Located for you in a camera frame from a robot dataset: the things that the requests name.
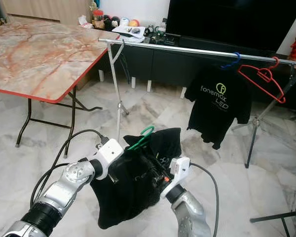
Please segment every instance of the white wall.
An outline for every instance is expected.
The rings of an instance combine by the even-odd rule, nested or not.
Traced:
[[[291,45],[295,42],[296,38],[296,20],[294,21],[292,27],[288,31],[284,41],[277,50],[277,53],[289,55],[291,53]]]
[[[170,0],[100,0],[100,9],[104,14],[118,17],[128,17],[139,20],[142,26],[153,24],[157,26],[163,17],[168,16]],[[290,46],[295,42],[296,20],[288,31],[277,53],[289,55]]]
[[[168,16],[170,0],[100,0],[100,9],[110,16],[139,20],[142,26],[160,25]]]

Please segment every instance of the television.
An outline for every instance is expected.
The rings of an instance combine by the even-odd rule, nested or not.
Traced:
[[[277,51],[296,19],[296,0],[171,0],[166,33]]]

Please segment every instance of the black t-shirt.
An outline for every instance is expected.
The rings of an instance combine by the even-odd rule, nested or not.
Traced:
[[[187,88],[185,97],[195,101],[188,129],[201,132],[204,142],[213,142],[214,149],[220,148],[234,118],[241,124],[249,121],[250,92],[234,69],[203,68]]]

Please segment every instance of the orange ball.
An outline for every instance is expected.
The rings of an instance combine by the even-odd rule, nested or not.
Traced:
[[[131,20],[131,21],[129,22],[128,26],[137,27],[137,26],[139,26],[139,21],[133,19],[133,20]]]

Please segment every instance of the cabinet leg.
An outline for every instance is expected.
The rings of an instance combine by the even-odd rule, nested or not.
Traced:
[[[132,88],[136,88],[136,77],[132,77]]]
[[[184,99],[185,92],[186,92],[186,87],[183,87],[180,95],[181,99]]]
[[[147,92],[151,92],[151,81],[147,82]]]
[[[100,77],[100,82],[104,82],[104,72],[102,70],[99,70],[99,77]]]

